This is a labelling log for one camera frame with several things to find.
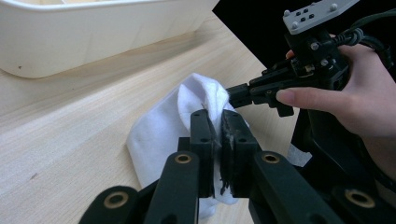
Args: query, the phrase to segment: wooden surface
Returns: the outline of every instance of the wooden surface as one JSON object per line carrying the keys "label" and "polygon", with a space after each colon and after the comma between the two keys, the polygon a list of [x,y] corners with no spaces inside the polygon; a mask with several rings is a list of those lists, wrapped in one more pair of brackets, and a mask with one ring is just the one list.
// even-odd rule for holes
{"label": "wooden surface", "polygon": [[[140,116],[191,73],[228,88],[263,69],[211,14],[194,33],[51,77],[1,72],[0,223],[78,223],[104,189],[140,189],[125,145]],[[287,152],[296,116],[267,105],[238,111],[263,149]],[[220,204],[200,223],[251,223],[248,201]]]}

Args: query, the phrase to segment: white towel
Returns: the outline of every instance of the white towel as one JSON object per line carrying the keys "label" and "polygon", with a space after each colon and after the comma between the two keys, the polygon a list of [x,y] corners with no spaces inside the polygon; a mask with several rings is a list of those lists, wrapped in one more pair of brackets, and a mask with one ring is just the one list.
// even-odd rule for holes
{"label": "white towel", "polygon": [[[191,74],[134,124],[127,147],[142,188],[161,176],[167,157],[177,151],[178,138],[190,137],[191,113],[205,108],[220,137],[223,109],[235,111],[228,100],[228,92],[215,79]],[[228,189],[219,193],[218,152],[214,169],[215,198],[200,199],[199,218],[212,216],[217,203],[237,201]]]}

